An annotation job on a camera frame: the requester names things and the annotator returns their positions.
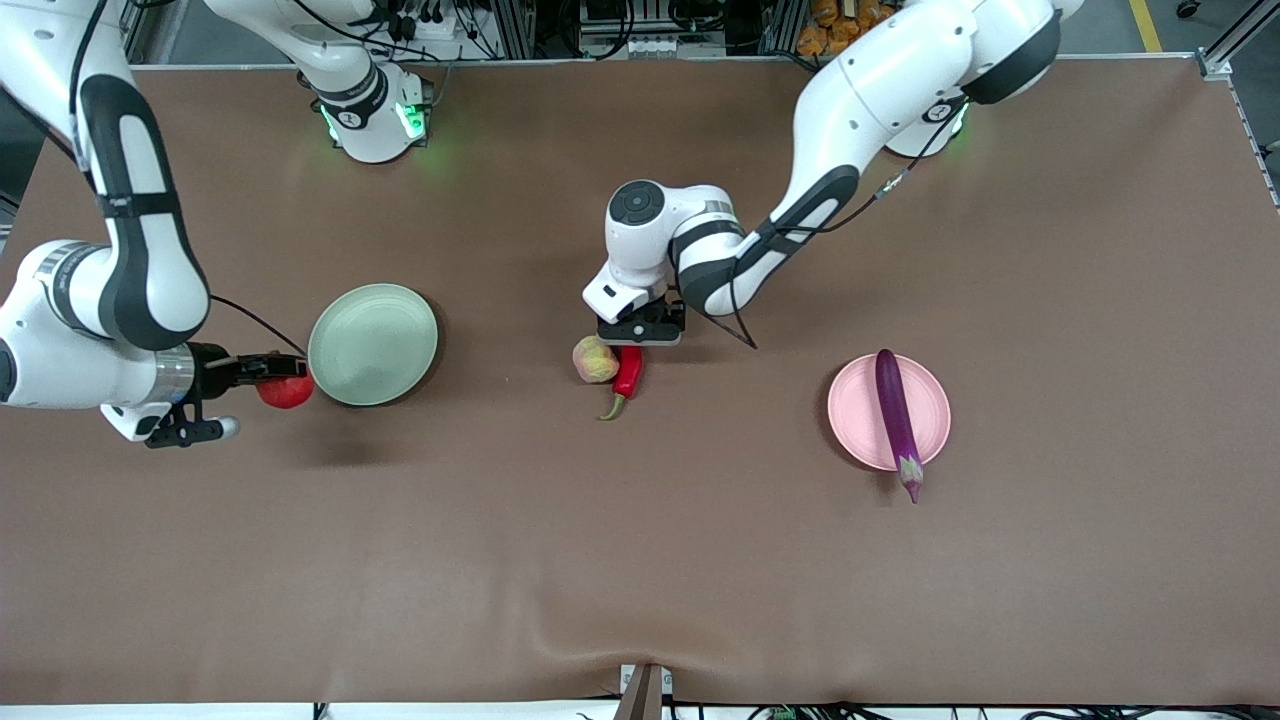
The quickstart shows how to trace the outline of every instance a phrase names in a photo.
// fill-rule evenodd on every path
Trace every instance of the black cable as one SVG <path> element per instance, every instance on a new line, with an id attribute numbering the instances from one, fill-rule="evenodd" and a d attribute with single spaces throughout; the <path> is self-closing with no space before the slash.
<path id="1" fill-rule="evenodd" d="M 471 18 L 470 22 L 472 29 L 466 31 L 466 35 L 467 38 L 471 40 L 471 44 L 475 45 L 476 49 L 479 49 L 481 53 L 484 53 L 485 56 L 488 56 L 490 60 L 499 60 L 500 58 L 498 56 L 498 53 L 493 49 L 492 45 L 489 45 L 489 38 L 485 37 L 484 35 L 484 28 L 480 26 L 480 20 L 476 19 L 475 4 L 471 0 L 454 0 L 453 8 L 458 13 L 458 19 L 462 19 L 462 8 L 467 9 L 467 15 Z"/>
<path id="2" fill-rule="evenodd" d="M 285 345 L 288 345 L 289 347 L 292 347 L 294 352 L 297 352 L 302 357 L 307 356 L 307 352 L 305 350 L 302 350 L 301 347 L 298 347 L 298 343 L 296 343 L 292 340 L 289 340 L 288 337 L 285 337 L 285 334 L 282 333 L 280 331 L 273 328 L 271 323 L 268 323 L 262 318 L 259 318 L 252 310 L 244 307 L 243 305 L 239 305 L 238 302 L 232 302 L 230 300 L 227 300 L 225 297 L 219 297 L 216 295 L 210 295 L 209 299 L 212 300 L 214 302 L 221 302 L 223 305 L 227 305 L 228 307 L 233 307 L 236 310 L 239 310 L 241 313 L 243 313 L 244 315 L 247 315 L 251 320 L 253 320 L 255 323 L 262 325 L 271 334 L 274 334 L 275 337 L 280 338 L 280 341 L 284 342 Z M 317 707 L 323 706 L 321 710 L 319 710 L 317 712 L 320 715 L 324 715 L 324 707 L 329 707 L 329 703 L 320 702 L 320 703 L 316 703 L 316 706 Z"/>
<path id="3" fill-rule="evenodd" d="M 566 26 L 573 26 L 577 22 L 577 20 L 575 20 L 568 14 L 570 10 L 573 9 L 573 5 L 575 5 L 575 0 L 563 0 L 561 3 L 561 12 L 559 12 L 559 15 L 556 18 L 557 19 L 557 26 L 558 26 L 557 31 L 559 32 L 561 42 L 564 44 L 564 49 L 568 50 L 568 54 L 571 56 L 573 56 L 573 58 L 581 58 L 582 56 L 582 49 L 579 46 L 579 42 L 575 42 L 575 41 L 570 40 L 570 35 L 568 33 L 571 31 L 571 27 L 566 27 Z M 564 22 L 566 18 L 568 18 L 568 20 L 570 20 L 568 23 Z"/>
<path id="4" fill-rule="evenodd" d="M 1089 720 L 1138 720 L 1151 715 L 1152 712 L 1158 712 L 1161 710 L 1169 710 L 1169 706 L 1152 706 L 1152 707 L 1134 707 L 1133 712 L 1125 712 L 1120 706 L 1089 706 L 1083 708 L 1071 708 L 1076 715 L 1062 715 L 1059 712 L 1051 712 L 1048 710 L 1034 710 L 1023 715 L 1023 720 L 1038 720 L 1041 717 L 1048 717 L 1051 720 L 1080 720 L 1082 717 Z"/>
<path id="5" fill-rule="evenodd" d="M 76 152 L 76 167 L 83 170 L 88 169 L 88 163 L 86 161 L 83 168 L 81 167 L 79 156 L 79 123 L 76 120 L 76 109 L 79 105 L 79 72 L 81 65 L 84 64 L 84 53 L 88 51 L 88 42 L 93 38 L 93 31 L 97 28 L 97 20 L 102 18 L 102 10 L 106 9 L 106 0 L 97 0 L 97 5 L 93 6 L 93 12 L 88 15 L 88 24 L 84 26 L 84 32 L 81 35 L 79 45 L 76 47 L 76 59 L 72 60 L 72 77 L 67 87 L 70 88 L 70 97 L 67 99 L 67 113 L 72 118 L 72 150 Z"/>
<path id="6" fill-rule="evenodd" d="M 371 31 L 366 32 L 365 35 L 360 36 L 360 41 L 361 42 L 369 42 L 369 38 L 372 37 L 372 36 L 375 36 L 375 35 L 378 35 L 379 32 L 381 32 L 384 27 L 387 27 L 387 20 L 378 20 L 378 24 L 374 26 L 374 29 L 371 29 Z"/>
<path id="7" fill-rule="evenodd" d="M 620 10 L 622 12 L 622 18 L 618 20 L 618 38 L 613 42 L 613 47 L 604 55 L 596 58 L 596 60 L 608 60 L 609 58 L 617 55 L 618 51 L 626 47 L 627 42 L 631 40 L 631 31 L 636 27 L 636 9 L 631 1 L 632 0 L 618 0 Z"/>
<path id="8" fill-rule="evenodd" d="M 964 108 L 965 108 L 965 105 L 960 106 L 961 111 L 964 110 Z M 806 232 L 806 233 L 812 233 L 812 234 L 818 234 L 818 233 L 836 232 L 840 228 L 847 225 L 849 223 L 851 223 L 854 220 L 854 218 L 856 218 L 858 215 L 861 215 L 863 213 L 865 213 L 867 209 L 870 208 L 877 200 L 879 200 L 881 197 L 884 197 L 886 195 L 888 195 L 888 192 L 891 190 L 893 190 L 895 187 L 897 187 L 897 183 L 902 182 L 902 178 L 905 178 L 906 174 L 909 172 L 911 172 L 911 169 L 915 168 L 916 164 L 919 164 L 920 159 L 924 158 L 924 154 L 929 150 L 929 147 L 933 146 L 933 141 L 936 141 L 938 138 L 938 136 L 942 135 L 942 131 L 946 129 L 946 128 L 948 128 L 948 127 L 951 127 L 954 119 L 955 118 L 948 118 L 947 120 L 943 120 L 938 126 L 938 129 L 933 131 L 933 135 L 929 136 L 929 141 L 924 143 L 924 147 L 920 149 L 920 152 L 910 163 L 908 163 L 906 168 L 902 169 L 901 172 L 899 172 L 892 178 L 890 178 L 884 184 L 882 184 L 879 190 L 877 190 L 870 197 L 868 197 L 867 201 L 863 202 L 856 210 L 854 210 L 852 214 L 850 214 L 847 218 L 845 218 L 845 219 L 840 220 L 838 223 L 836 223 L 835 225 L 831 225 L 831 227 L 827 227 L 827 228 L 805 228 L 805 227 L 797 227 L 797 225 L 782 225 L 782 227 L 773 228 L 773 232 L 776 234 L 787 234 L 787 233 L 792 233 L 792 232 Z M 732 337 L 737 338 L 739 341 L 741 341 L 742 343 L 745 343 L 751 350 L 759 350 L 759 346 L 755 343 L 755 338 L 751 337 L 751 332 L 749 329 L 746 329 L 746 322 L 742 319 L 742 309 L 737 304 L 737 292 L 736 292 L 736 290 L 737 290 L 737 282 L 736 282 L 737 281 L 737 268 L 739 268 L 739 261 L 741 261 L 741 259 L 742 259 L 742 255 L 744 254 L 740 252 L 740 254 L 737 254 L 737 255 L 733 256 L 733 264 L 730 265 L 730 270 L 728 270 L 728 300 L 730 300 L 730 306 L 733 307 L 733 320 L 737 322 L 739 329 L 735 331 L 735 329 L 730 328 L 724 323 L 722 323 L 718 319 L 708 315 L 707 313 L 703 313 L 701 310 L 698 310 L 698 314 L 701 315 L 701 316 L 704 316 L 704 318 L 707 318 L 716 327 L 718 327 L 719 329 L 722 329 L 724 332 L 727 332 Z M 671 263 L 671 266 L 676 268 L 676 292 L 680 293 L 681 296 L 684 296 L 684 293 L 680 291 L 680 269 L 678 269 L 680 265 L 676 264 L 676 258 L 673 256 L 673 249 L 671 246 L 668 246 L 668 249 L 667 249 L 667 258 L 668 258 L 668 261 Z M 861 716 L 864 719 L 869 719 L 869 720 L 888 720 L 883 715 L 879 715 L 878 712 L 873 712 L 870 710 L 867 710 L 863 706 L 858 706 L 858 705 L 852 705 L 852 703 L 840 703 L 838 707 L 849 710 L 849 711 L 855 712 L 855 714 L 861 714 Z M 1117 719 L 1102 719 L 1102 720 L 1137 720 L 1138 717 L 1142 717 L 1142 715 L 1138 715 L 1138 716 L 1134 716 L 1134 717 L 1117 717 Z M 1036 720 L 1036 717 L 1023 717 L 1023 720 Z M 1055 717 L 1053 720 L 1080 720 L 1080 719 L 1079 717 L 1061 716 L 1061 717 Z"/>
<path id="9" fill-rule="evenodd" d="M 822 69 L 822 67 L 818 64 L 817 60 L 814 60 L 813 63 L 810 63 L 809 60 L 805 60 L 804 58 L 801 58 L 800 55 L 796 55 L 795 53 L 792 53 L 790 50 L 769 50 L 768 53 L 765 53 L 765 55 L 778 55 L 780 58 L 787 58 L 792 63 L 800 65 L 801 68 L 804 68 L 804 69 L 806 69 L 806 70 L 809 70 L 810 73 L 814 73 L 814 74 L 817 74 L 817 72 Z"/>
<path id="10" fill-rule="evenodd" d="M 676 6 L 680 5 L 681 0 L 671 0 L 667 3 L 667 19 L 676 24 L 680 29 L 685 32 L 712 32 L 724 27 L 724 5 L 721 5 L 719 15 L 714 19 L 707 22 L 707 24 L 699 26 L 694 14 L 690 13 L 687 18 L 681 18 L 676 13 Z"/>
<path id="11" fill-rule="evenodd" d="M 293 4 L 297 5 L 298 8 L 302 8 L 302 10 L 306 14 L 311 15 L 312 18 L 315 18 L 316 22 L 319 22 L 324 27 L 326 27 L 326 28 L 337 32 L 338 35 L 340 35 L 340 36 L 343 36 L 343 37 L 346 37 L 348 40 L 355 40 L 355 41 L 361 42 L 361 44 L 378 45 L 379 47 L 387 47 L 389 50 L 402 50 L 402 51 L 406 51 L 406 53 L 416 53 L 416 54 L 421 55 L 424 59 L 431 60 L 433 63 L 443 63 L 444 61 L 444 60 L 436 58 L 435 55 L 431 55 L 426 50 L 417 50 L 415 47 L 399 47 L 397 45 L 390 45 L 388 42 L 383 42 L 381 40 L 362 38 L 358 35 L 353 35 L 351 32 L 347 32 L 347 31 L 342 29 L 340 27 L 338 27 L 338 26 L 330 23 L 329 20 L 324 19 L 315 10 L 312 10 L 311 8 L 307 8 L 307 5 L 302 0 L 293 0 Z"/>
<path id="12" fill-rule="evenodd" d="M 964 111 L 965 106 L 969 102 L 969 99 L 964 97 L 961 100 L 961 102 L 963 104 L 960 105 L 960 110 L 956 110 L 956 115 L 959 115 L 960 113 Z M 852 214 L 850 214 L 847 218 L 840 220 L 838 223 L 836 223 L 833 225 L 822 227 L 822 228 L 806 228 L 806 227 L 801 227 L 801 225 L 783 225 L 783 227 L 773 228 L 774 232 L 777 232 L 780 234 L 781 233 L 791 233 L 791 232 L 806 232 L 806 233 L 812 233 L 812 234 L 827 234 L 827 233 L 836 232 L 840 228 L 847 225 L 849 223 L 851 223 L 854 220 L 854 218 L 856 218 L 858 215 L 861 215 L 863 213 L 867 211 L 868 208 L 870 208 L 872 205 L 874 205 L 877 200 L 879 200 L 881 197 L 884 197 L 886 195 L 888 195 L 888 192 L 891 190 L 893 190 L 895 187 L 897 187 L 897 183 L 902 182 L 902 178 L 905 178 L 908 173 L 910 173 L 913 169 L 915 169 L 915 167 L 918 164 L 920 164 L 920 160 L 924 159 L 924 154 L 928 152 L 929 147 L 933 146 L 933 141 L 936 141 L 938 138 L 938 136 L 942 135 L 942 131 L 950 128 L 954 124 L 954 122 L 955 122 L 955 117 L 947 118 L 946 120 L 943 120 L 942 123 L 940 123 L 938 124 L 938 129 L 933 131 L 933 135 L 929 136 L 928 142 L 925 142 L 924 147 L 920 149 L 920 152 L 915 158 L 913 158 L 910 163 L 906 164 L 906 168 L 899 170 L 899 173 L 896 176 L 893 176 L 892 178 L 890 178 L 888 181 L 886 181 L 881 186 L 879 190 L 877 190 L 870 197 L 868 197 L 867 201 L 863 202 L 861 206 L 859 206 L 856 210 L 854 210 Z"/>
<path id="13" fill-rule="evenodd" d="M 759 50 L 760 50 L 760 38 L 759 37 L 756 37 L 754 40 L 745 40 L 742 42 L 733 42 L 731 45 L 726 45 L 724 49 L 726 50 L 736 50 L 739 47 L 750 47 L 753 45 L 755 46 L 756 53 L 759 53 Z"/>
<path id="14" fill-rule="evenodd" d="M 45 123 L 45 120 L 42 120 L 38 117 L 36 117 L 36 114 L 32 113 L 31 110 L 28 110 L 26 105 L 23 105 L 22 102 L 18 102 L 18 99 L 14 97 L 13 95 L 9 95 L 9 92 L 6 90 L 0 88 L 0 94 L 4 94 L 4 96 L 9 99 L 9 101 L 13 104 L 13 106 L 18 109 L 18 114 L 22 115 L 23 118 L 27 118 L 28 123 L 36 126 L 36 129 L 38 129 L 46 138 L 49 138 L 49 142 L 52 142 L 54 147 L 56 147 L 58 150 L 60 150 L 63 152 L 63 155 L 67 155 L 67 158 L 69 158 L 72 163 L 76 161 L 76 154 L 72 152 L 72 149 L 68 147 L 65 142 L 63 142 L 63 138 L 58 137 L 58 133 L 55 133 Z"/>

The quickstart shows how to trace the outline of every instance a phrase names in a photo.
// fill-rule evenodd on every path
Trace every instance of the green led light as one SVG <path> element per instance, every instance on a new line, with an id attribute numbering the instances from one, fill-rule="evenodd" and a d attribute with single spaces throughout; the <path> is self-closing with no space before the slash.
<path id="1" fill-rule="evenodd" d="M 951 128 L 952 133 L 960 132 L 960 128 L 964 127 L 964 114 L 968 111 L 969 111 L 969 104 L 965 102 L 964 105 L 960 106 L 960 111 L 956 114 L 956 124 L 955 127 Z"/>
<path id="2" fill-rule="evenodd" d="M 333 118 L 329 117 L 329 110 L 325 110 L 324 105 L 320 106 L 320 114 L 324 117 L 324 123 L 329 126 L 329 137 L 332 137 L 334 142 L 339 142 L 338 131 L 333 129 Z"/>
<path id="3" fill-rule="evenodd" d="M 404 126 L 404 132 L 408 133 L 411 138 L 416 140 L 419 137 L 422 137 L 422 133 L 425 132 L 422 128 L 424 126 L 422 110 L 420 110 L 413 105 L 401 105 L 399 102 L 397 102 L 396 114 L 399 115 L 401 124 Z"/>

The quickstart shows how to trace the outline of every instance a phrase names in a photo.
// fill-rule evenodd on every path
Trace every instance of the red tomato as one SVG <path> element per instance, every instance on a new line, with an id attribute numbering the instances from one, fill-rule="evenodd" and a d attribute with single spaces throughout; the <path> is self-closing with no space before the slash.
<path id="1" fill-rule="evenodd" d="M 301 378 L 276 378 L 253 387 L 257 388 L 257 396 L 262 398 L 262 402 L 271 407 L 288 410 L 306 402 L 316 383 L 308 374 Z"/>

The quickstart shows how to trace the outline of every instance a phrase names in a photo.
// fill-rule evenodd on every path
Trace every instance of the plate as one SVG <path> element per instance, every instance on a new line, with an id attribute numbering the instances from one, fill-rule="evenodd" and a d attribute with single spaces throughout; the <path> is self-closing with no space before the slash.
<path id="1" fill-rule="evenodd" d="M 347 405 L 390 402 L 426 374 L 440 340 L 421 295 L 389 283 L 366 284 L 334 300 L 307 343 L 311 375 Z"/>
<path id="2" fill-rule="evenodd" d="M 897 356 L 906 395 L 906 411 L 911 415 L 911 432 L 920 460 L 929 462 L 942 452 L 951 433 L 951 405 L 942 384 L 909 357 Z M 864 355 L 845 365 L 827 393 L 827 416 L 836 439 L 854 457 L 877 470 L 896 470 L 893 450 L 888 443 L 879 396 L 876 393 L 876 356 Z"/>

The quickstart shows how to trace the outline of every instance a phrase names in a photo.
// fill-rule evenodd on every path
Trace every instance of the brown tabletop surface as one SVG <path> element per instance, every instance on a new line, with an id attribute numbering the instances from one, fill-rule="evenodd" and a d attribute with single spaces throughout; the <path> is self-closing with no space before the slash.
<path id="1" fill-rule="evenodd" d="M 709 702 L 1280 703 L 1280 218 L 1190 60 L 974 108 L 774 277 L 758 352 L 694 319 L 608 424 L 570 364 L 605 202 L 709 182 L 754 227 L 805 73 L 460 68 L 379 167 L 292 72 L 138 79 L 215 292 L 305 341 L 403 283 L 444 347 L 390 407 L 236 391 L 243 434 L 187 451 L 3 409 L 0 701 L 579 697 L 653 660 Z M 106 234 L 45 152 L 0 290 L 56 237 Z M 280 347 L 221 306 L 197 340 Z M 881 347 L 954 411 L 915 507 L 824 419 Z"/>

